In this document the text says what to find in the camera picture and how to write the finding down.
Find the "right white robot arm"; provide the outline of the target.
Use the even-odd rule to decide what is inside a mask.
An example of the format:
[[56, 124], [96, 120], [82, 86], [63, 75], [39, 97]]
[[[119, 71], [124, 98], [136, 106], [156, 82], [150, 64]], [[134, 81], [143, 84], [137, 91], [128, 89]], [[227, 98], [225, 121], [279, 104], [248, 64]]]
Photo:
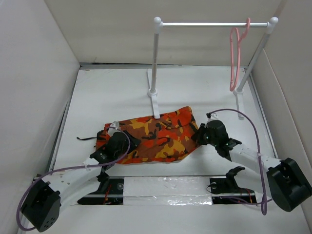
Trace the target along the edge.
[[230, 138], [220, 120], [202, 123], [192, 140], [198, 145], [213, 146], [221, 157], [238, 164], [226, 173], [225, 186], [231, 192], [241, 188], [263, 192], [286, 212], [312, 195], [312, 187], [295, 160], [262, 156]]

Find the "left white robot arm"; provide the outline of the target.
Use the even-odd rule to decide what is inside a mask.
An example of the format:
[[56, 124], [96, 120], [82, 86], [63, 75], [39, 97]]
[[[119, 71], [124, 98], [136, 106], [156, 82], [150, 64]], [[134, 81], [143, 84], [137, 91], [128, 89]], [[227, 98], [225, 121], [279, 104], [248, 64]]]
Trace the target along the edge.
[[141, 140], [126, 130], [113, 129], [108, 142], [92, 153], [80, 166], [50, 171], [36, 179], [23, 195], [16, 214], [20, 214], [42, 233], [58, 219], [62, 211], [84, 196], [109, 188], [106, 173], [119, 160], [134, 151]]

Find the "orange camouflage trousers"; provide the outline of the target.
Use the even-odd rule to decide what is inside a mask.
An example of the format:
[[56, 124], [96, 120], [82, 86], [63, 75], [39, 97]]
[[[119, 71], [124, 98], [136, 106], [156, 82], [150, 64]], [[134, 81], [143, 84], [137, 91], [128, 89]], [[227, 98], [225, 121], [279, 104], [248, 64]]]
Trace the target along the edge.
[[126, 130], [141, 140], [134, 151], [118, 161], [119, 164], [181, 161], [199, 147], [191, 139], [198, 126], [189, 106], [163, 113], [159, 119], [146, 116], [118, 122], [120, 131]]

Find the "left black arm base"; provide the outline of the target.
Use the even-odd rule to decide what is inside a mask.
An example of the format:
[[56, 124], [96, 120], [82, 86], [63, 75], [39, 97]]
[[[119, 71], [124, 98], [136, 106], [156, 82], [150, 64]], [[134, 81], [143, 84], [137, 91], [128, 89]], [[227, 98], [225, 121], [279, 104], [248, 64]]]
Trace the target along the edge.
[[121, 176], [106, 176], [95, 192], [77, 201], [79, 205], [123, 205], [124, 179]]

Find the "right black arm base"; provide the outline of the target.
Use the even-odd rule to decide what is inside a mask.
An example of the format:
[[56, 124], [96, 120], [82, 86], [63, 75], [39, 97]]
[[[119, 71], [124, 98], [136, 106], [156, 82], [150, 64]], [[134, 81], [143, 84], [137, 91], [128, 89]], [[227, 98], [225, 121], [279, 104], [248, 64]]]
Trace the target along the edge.
[[214, 205], [257, 204], [254, 191], [239, 187], [235, 181], [234, 177], [244, 169], [238, 166], [230, 169], [223, 176], [213, 176], [209, 179], [210, 184], [206, 187], [206, 190], [212, 195]]

